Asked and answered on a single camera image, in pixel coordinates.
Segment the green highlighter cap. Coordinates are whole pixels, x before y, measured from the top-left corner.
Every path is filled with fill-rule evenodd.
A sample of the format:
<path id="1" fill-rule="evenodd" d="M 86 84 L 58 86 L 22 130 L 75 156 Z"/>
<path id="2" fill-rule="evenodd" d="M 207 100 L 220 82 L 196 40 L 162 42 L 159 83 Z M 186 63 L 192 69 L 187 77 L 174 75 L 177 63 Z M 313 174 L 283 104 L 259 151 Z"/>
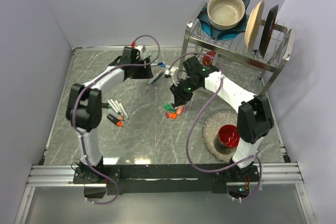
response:
<path id="1" fill-rule="evenodd" d="M 164 107 L 165 107 L 166 110 L 170 110 L 171 109 L 171 106 L 169 104 L 165 104 Z"/>

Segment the orange highlighter cap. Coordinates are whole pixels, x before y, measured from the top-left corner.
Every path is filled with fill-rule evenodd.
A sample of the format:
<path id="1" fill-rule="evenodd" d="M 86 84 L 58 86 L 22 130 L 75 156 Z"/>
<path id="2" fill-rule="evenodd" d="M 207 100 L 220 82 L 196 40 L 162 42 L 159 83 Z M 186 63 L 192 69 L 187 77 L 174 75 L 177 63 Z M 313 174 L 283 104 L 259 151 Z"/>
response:
<path id="1" fill-rule="evenodd" d="M 174 112 L 171 112 L 171 113 L 169 114 L 169 117 L 172 118 L 172 119 L 175 119 L 175 118 L 177 117 L 177 114 L 174 113 Z"/>

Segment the dark blue pen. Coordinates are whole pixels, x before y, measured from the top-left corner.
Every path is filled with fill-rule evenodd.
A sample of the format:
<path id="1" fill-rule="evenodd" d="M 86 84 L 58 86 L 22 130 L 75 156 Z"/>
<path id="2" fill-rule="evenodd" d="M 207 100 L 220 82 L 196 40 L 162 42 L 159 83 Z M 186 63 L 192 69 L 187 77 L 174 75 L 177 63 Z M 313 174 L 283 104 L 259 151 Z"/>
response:
<path id="1" fill-rule="evenodd" d="M 152 82 L 151 84 L 154 84 L 155 82 L 157 82 L 161 77 L 163 76 L 163 73 L 160 73 Z"/>

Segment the green capped marker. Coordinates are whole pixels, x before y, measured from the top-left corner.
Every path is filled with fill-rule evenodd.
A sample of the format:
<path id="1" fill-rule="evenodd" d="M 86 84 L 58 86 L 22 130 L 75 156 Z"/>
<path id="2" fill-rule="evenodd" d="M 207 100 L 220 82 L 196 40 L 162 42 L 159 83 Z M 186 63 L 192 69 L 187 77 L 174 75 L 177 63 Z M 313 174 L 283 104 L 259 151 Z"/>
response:
<path id="1" fill-rule="evenodd" d="M 110 104 L 110 106 L 114 109 L 116 113 L 119 113 L 117 106 L 115 106 L 114 103 L 110 99 L 107 99 L 107 102 Z"/>
<path id="2" fill-rule="evenodd" d="M 118 103 L 115 102 L 115 100 L 113 100 L 113 99 L 111 99 L 110 101 L 111 101 L 111 103 L 113 104 L 113 106 L 114 106 L 114 108 L 115 108 L 115 111 L 116 111 L 118 114 L 123 115 L 122 110 L 119 108 Z"/>

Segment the black green highlighter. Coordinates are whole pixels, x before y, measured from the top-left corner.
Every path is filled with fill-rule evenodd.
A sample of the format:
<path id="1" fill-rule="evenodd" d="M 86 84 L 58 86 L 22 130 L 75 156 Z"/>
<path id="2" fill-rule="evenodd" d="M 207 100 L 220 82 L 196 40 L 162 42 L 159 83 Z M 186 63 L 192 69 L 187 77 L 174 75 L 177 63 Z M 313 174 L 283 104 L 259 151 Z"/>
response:
<path id="1" fill-rule="evenodd" d="M 108 109 L 110 107 L 109 103 L 102 103 L 102 108 Z"/>

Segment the black orange highlighter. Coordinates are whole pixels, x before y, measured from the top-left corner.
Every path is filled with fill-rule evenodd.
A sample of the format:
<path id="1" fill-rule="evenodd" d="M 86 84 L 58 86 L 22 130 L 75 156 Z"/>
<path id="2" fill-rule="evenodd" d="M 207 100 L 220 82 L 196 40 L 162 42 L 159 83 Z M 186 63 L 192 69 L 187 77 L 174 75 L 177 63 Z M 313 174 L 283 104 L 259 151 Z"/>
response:
<path id="1" fill-rule="evenodd" d="M 107 119 L 108 119 L 110 122 L 112 122 L 114 125 L 119 126 L 119 127 L 123 127 L 121 120 L 117 119 L 117 118 L 114 117 L 113 115 L 108 114 L 108 115 L 107 115 Z"/>

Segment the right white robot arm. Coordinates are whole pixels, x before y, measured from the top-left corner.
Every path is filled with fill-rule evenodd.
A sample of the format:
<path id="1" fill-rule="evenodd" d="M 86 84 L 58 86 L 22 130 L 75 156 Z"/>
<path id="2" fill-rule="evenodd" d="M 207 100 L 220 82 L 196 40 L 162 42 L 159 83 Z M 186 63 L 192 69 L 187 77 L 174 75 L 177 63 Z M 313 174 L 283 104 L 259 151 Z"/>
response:
<path id="1" fill-rule="evenodd" d="M 178 69 L 170 65 L 165 75 L 171 77 L 170 90 L 174 96 L 173 106 L 186 105 L 194 91 L 204 88 L 220 97 L 237 112 L 237 130 L 240 136 L 232 157 L 231 178 L 242 181 L 248 175 L 248 168 L 256 158 L 257 149 L 274 126 L 269 100 L 264 94 L 253 94 L 229 80 L 222 70 L 213 65 L 202 65 L 196 56 L 183 62 L 187 77 L 178 78 Z"/>

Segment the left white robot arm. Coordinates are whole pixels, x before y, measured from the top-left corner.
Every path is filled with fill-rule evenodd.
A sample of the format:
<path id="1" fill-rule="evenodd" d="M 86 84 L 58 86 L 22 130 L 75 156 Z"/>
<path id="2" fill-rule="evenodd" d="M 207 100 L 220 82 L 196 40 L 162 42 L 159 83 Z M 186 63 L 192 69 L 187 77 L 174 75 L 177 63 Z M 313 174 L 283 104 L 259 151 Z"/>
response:
<path id="1" fill-rule="evenodd" d="M 93 183 L 104 177 L 100 167 L 103 157 L 98 144 L 98 126 L 102 119 L 102 102 L 112 88 L 124 80 L 153 77 L 150 57 L 144 56 L 145 47 L 124 47 L 123 52 L 92 80 L 70 88 L 66 118 L 76 130 L 81 146 L 80 162 L 90 165 L 85 176 Z"/>

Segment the blue capped white marker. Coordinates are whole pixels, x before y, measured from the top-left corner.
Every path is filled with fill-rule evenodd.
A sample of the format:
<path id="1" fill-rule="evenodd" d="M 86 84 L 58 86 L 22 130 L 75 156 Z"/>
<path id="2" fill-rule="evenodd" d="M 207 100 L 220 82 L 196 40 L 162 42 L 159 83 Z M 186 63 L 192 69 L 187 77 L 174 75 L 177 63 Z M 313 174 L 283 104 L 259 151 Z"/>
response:
<path id="1" fill-rule="evenodd" d="M 165 63 L 163 63 L 163 62 L 159 62 L 158 64 L 157 64 L 158 66 L 161 66 L 161 67 L 166 67 L 166 64 Z"/>

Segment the speckled grey plate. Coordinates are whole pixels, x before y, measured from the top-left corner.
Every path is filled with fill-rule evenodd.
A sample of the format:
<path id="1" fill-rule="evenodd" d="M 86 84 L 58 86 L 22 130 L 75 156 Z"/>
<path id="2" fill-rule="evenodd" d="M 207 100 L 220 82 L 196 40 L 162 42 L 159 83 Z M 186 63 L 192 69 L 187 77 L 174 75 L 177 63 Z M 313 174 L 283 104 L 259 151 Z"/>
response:
<path id="1" fill-rule="evenodd" d="M 219 129 L 224 125 L 237 124 L 237 112 L 234 110 L 218 110 L 210 114 L 202 127 L 202 140 L 205 148 L 217 160 L 223 163 L 228 163 L 236 151 L 236 148 L 224 151 L 224 154 L 218 152 L 214 146 L 215 137 Z"/>

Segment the small red bowl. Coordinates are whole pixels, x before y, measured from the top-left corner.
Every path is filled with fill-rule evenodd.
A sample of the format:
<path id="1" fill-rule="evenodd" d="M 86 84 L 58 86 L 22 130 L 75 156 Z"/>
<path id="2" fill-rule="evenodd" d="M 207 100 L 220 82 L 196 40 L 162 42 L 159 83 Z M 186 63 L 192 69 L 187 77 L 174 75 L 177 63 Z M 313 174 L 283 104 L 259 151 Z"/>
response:
<path id="1" fill-rule="evenodd" d="M 202 64 L 204 66 L 210 66 L 214 64 L 214 58 L 217 55 L 217 53 L 215 51 L 209 51 L 206 53 L 205 56 L 203 56 L 202 59 Z"/>

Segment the red black mug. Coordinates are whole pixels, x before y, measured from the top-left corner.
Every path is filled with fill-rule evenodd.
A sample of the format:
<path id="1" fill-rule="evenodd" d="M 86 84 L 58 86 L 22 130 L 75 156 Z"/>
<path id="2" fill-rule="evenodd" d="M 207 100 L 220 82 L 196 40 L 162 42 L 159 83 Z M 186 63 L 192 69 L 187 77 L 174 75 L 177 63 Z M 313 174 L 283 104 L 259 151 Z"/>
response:
<path id="1" fill-rule="evenodd" d="M 227 124 L 218 130 L 213 143 L 219 153 L 226 154 L 238 146 L 239 140 L 240 135 L 237 127 Z"/>

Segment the teal star shaped plate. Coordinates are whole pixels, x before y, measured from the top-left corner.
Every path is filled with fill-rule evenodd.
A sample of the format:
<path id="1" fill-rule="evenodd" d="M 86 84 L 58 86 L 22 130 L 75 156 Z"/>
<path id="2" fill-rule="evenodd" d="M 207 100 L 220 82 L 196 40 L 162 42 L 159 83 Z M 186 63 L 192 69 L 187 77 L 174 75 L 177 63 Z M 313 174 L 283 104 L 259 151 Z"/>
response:
<path id="1" fill-rule="evenodd" d="M 250 0 L 243 0 L 245 7 L 247 9 Z M 248 22 L 248 15 L 246 14 L 243 19 L 239 22 L 237 26 L 229 30 L 218 30 L 213 27 L 209 23 L 209 19 L 207 16 L 207 5 L 201 10 L 201 12 L 197 16 L 199 22 L 201 23 L 201 30 L 211 39 L 218 40 L 218 41 L 225 41 L 225 40 L 232 40 L 239 34 L 245 32 L 247 22 Z"/>

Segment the beige ceramic bowl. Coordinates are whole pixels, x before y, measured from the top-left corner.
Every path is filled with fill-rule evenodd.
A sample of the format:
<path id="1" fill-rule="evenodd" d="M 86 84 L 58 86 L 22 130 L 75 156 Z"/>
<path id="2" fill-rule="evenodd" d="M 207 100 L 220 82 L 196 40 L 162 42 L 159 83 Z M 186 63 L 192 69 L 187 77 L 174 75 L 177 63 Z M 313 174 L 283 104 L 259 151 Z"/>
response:
<path id="1" fill-rule="evenodd" d="M 243 0 L 210 0 L 207 4 L 209 23 L 218 30 L 229 30 L 245 15 Z"/>

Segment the beige plate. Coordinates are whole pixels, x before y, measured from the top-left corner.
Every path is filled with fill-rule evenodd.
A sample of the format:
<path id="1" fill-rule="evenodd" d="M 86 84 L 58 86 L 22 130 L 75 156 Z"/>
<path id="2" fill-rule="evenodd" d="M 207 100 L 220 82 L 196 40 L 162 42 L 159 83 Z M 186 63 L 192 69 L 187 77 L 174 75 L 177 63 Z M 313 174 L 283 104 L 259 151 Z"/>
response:
<path id="1" fill-rule="evenodd" d="M 244 35 L 244 43 L 248 52 L 252 51 L 254 43 L 256 41 L 264 7 L 265 1 L 262 0 L 253 8 L 249 15 Z"/>

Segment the black plate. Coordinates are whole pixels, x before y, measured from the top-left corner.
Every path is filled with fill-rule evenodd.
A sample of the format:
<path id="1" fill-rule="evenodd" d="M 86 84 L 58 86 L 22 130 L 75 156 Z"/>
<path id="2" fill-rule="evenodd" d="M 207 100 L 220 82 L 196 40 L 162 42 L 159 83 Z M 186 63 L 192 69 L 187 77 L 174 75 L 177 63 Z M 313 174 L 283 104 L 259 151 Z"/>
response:
<path id="1" fill-rule="evenodd" d="M 264 58 L 266 55 L 266 51 L 272 36 L 272 32 L 275 27 L 278 10 L 279 5 L 277 4 L 274 7 L 272 7 L 268 12 L 258 49 L 259 54 L 262 56 L 262 58 Z"/>

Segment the steel dish rack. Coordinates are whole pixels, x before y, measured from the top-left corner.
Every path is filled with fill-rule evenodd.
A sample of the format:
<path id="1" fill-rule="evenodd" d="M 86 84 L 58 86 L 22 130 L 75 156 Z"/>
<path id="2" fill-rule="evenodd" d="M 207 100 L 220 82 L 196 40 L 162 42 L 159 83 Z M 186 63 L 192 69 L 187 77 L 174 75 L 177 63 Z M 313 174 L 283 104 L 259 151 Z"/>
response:
<path id="1" fill-rule="evenodd" d="M 269 47 L 262 57 L 258 45 L 252 51 L 248 51 L 243 33 L 227 41 L 219 41 L 206 35 L 198 19 L 198 15 L 206 6 L 207 3 L 202 1 L 187 22 L 181 54 L 187 52 L 189 44 L 193 44 L 197 52 L 215 51 L 215 57 L 221 58 L 220 63 L 238 71 L 234 77 L 239 84 L 243 84 L 240 77 L 244 70 L 248 73 L 254 71 L 256 78 L 263 83 L 260 93 L 266 94 L 290 59 L 297 31 L 275 24 Z"/>

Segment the black base bar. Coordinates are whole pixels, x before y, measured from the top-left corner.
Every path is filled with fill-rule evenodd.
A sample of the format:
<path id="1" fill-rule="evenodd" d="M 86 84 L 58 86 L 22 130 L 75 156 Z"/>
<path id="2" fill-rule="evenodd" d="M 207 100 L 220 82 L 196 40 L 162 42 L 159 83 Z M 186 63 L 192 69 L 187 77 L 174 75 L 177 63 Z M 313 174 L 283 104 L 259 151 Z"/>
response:
<path id="1" fill-rule="evenodd" d="M 241 173 L 236 168 L 203 173 L 190 164 L 150 164 L 150 165 L 104 165 L 101 173 L 113 179 L 112 182 L 94 173 L 89 167 L 80 165 L 75 169 L 73 183 L 76 185 L 99 186 L 101 190 L 89 191 L 89 198 L 132 193 L 180 193 L 210 191 L 216 194 L 227 193 L 228 183 L 244 184 L 257 182 L 259 171 L 255 165 Z"/>

